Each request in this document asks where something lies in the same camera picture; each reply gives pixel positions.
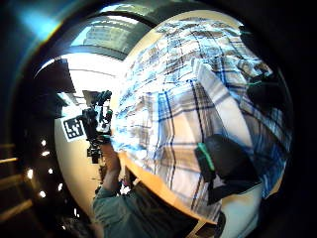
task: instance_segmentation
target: blue plaid shirt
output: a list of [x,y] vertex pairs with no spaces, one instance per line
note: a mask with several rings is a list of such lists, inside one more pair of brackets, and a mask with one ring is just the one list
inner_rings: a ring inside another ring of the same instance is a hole
[[[208,184],[194,149],[212,134],[249,154],[267,197],[282,176],[291,133],[283,114],[263,111],[246,93],[250,79],[270,68],[213,20],[190,18],[157,29],[162,37],[141,51],[126,74],[113,144],[158,175],[183,203],[216,221],[221,201],[207,206]],[[221,185],[216,177],[214,184]]]

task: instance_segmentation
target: plaid shirt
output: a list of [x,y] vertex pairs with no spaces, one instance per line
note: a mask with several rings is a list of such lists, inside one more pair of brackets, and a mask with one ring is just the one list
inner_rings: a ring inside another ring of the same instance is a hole
[[239,143],[267,197],[284,171],[291,134],[281,111],[263,111],[248,98],[250,79],[271,71],[244,46],[239,31],[198,18],[168,22],[157,31],[162,37],[139,53],[126,74],[113,144],[162,178],[191,210],[217,221],[221,201],[207,206],[197,143],[212,134]]

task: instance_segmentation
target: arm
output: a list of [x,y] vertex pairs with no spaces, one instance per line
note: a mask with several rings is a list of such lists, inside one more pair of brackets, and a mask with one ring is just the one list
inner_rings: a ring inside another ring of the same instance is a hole
[[118,176],[121,170],[118,154],[113,150],[111,143],[101,145],[100,148],[107,167],[102,186],[106,190],[116,192],[118,189]]

